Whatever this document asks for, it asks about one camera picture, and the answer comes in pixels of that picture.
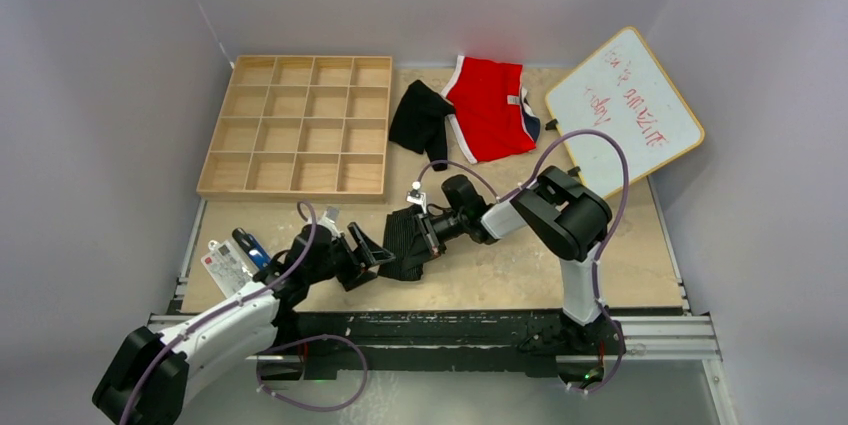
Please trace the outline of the plain black underwear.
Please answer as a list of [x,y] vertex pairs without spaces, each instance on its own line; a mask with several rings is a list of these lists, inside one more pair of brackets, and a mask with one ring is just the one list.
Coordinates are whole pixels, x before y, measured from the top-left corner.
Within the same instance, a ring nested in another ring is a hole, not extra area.
[[421,80],[406,89],[389,127],[388,139],[431,162],[448,159],[446,118],[455,107]]

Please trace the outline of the black striped underwear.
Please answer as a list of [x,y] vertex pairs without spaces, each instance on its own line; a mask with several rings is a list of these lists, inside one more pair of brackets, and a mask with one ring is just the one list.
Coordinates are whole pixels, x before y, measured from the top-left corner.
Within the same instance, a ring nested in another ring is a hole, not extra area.
[[382,246],[395,259],[379,267],[379,276],[406,282],[422,279],[423,260],[420,254],[424,254],[427,247],[422,242],[421,230],[416,223],[416,216],[421,213],[419,205],[411,205],[386,216]]

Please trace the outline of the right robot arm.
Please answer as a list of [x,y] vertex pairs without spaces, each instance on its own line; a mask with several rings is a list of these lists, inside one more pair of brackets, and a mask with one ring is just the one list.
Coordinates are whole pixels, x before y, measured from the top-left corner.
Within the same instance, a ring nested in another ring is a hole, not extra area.
[[590,255],[600,250],[613,219],[602,198],[555,166],[495,204],[487,203],[466,176],[452,176],[441,186],[448,207],[437,214],[429,211],[419,188],[416,184],[409,193],[412,235],[400,247],[402,277],[418,279],[423,264],[442,255],[446,243],[462,235],[491,245],[528,228],[559,259],[567,318],[561,326],[564,344],[584,352],[599,341],[597,319],[604,305]]

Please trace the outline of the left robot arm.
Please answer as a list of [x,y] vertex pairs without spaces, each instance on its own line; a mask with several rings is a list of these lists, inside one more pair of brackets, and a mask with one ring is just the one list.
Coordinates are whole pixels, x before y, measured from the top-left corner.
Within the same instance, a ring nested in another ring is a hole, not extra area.
[[295,307],[310,287],[335,279],[350,291],[394,261],[355,223],[341,233],[308,224],[229,299],[171,328],[130,332],[96,386],[92,403],[114,424],[173,424],[183,407],[254,354],[305,353]]

